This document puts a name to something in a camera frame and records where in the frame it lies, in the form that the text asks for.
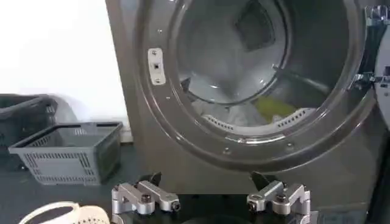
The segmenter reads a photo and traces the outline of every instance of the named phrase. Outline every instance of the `washing machine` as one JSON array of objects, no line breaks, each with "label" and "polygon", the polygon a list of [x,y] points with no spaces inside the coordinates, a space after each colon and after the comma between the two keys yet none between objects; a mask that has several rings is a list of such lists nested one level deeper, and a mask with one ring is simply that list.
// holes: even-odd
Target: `washing machine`
[{"label": "washing machine", "polygon": [[256,172],[306,185],[316,211],[366,215],[388,137],[383,2],[107,8],[135,148],[163,189],[248,194]]}]

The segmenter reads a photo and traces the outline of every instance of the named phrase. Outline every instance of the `gray plastic basket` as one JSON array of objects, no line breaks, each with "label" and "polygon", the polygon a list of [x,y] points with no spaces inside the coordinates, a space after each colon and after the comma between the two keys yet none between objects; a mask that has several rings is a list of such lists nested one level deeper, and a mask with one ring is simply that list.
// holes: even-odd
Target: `gray plastic basket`
[{"label": "gray plastic basket", "polygon": [[8,147],[55,124],[57,103],[46,96],[0,94],[0,171],[24,167]]},{"label": "gray plastic basket", "polygon": [[58,124],[9,147],[41,184],[99,185],[119,164],[119,122]]}]

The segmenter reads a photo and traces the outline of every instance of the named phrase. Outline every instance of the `door hinge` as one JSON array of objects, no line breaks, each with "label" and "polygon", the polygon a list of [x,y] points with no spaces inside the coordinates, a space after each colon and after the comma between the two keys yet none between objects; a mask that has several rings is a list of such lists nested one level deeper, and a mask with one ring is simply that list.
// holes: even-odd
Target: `door hinge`
[{"label": "door hinge", "polygon": [[353,77],[349,89],[357,88],[362,90],[364,88],[371,87],[373,84],[379,84],[379,87],[381,88],[388,88],[390,85],[390,66],[385,67],[385,71],[381,76],[375,76],[373,72],[356,74]]},{"label": "door hinge", "polygon": [[390,25],[389,7],[386,5],[375,5],[366,7],[366,25],[379,26]]}]

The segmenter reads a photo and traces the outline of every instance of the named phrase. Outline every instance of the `metal bracket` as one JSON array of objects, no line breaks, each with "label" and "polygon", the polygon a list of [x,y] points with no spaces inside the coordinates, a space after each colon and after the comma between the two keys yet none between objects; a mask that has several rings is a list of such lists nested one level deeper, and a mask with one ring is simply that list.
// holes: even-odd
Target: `metal bracket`
[{"label": "metal bracket", "polygon": [[115,186],[112,191],[112,213],[114,215],[136,211],[141,215],[150,215],[155,211],[155,203],[166,212],[180,210],[179,198],[170,194],[149,181],[140,181],[136,186],[123,183]]},{"label": "metal bracket", "polygon": [[176,194],[170,194],[148,181],[141,181],[137,188],[142,192],[151,194],[153,199],[160,205],[160,209],[166,212],[177,212],[180,210],[179,198]]},{"label": "metal bracket", "polygon": [[386,5],[368,6],[365,12],[367,26],[390,25],[390,13]]},{"label": "metal bracket", "polygon": [[128,183],[115,186],[111,193],[113,214],[136,211],[141,215],[150,215],[155,210],[155,200]]},{"label": "metal bracket", "polygon": [[357,88],[362,90],[364,87],[379,84],[381,88],[387,88],[390,84],[390,66],[387,66],[382,76],[375,76],[373,72],[356,74],[352,80],[349,89]]},{"label": "metal bracket", "polygon": [[301,224],[310,222],[310,191],[302,184],[283,187],[281,181],[273,181],[261,191],[247,196],[247,204],[252,212],[266,210],[266,204],[272,203],[276,214],[300,215]]}]

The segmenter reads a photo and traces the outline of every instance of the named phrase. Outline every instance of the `yellow cloth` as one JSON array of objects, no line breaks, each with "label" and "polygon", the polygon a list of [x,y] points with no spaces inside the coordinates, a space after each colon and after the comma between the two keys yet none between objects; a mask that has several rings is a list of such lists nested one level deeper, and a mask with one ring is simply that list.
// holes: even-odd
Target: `yellow cloth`
[{"label": "yellow cloth", "polygon": [[285,118],[297,110],[292,105],[263,96],[256,100],[255,106],[257,111],[268,123],[272,122],[274,116]]}]

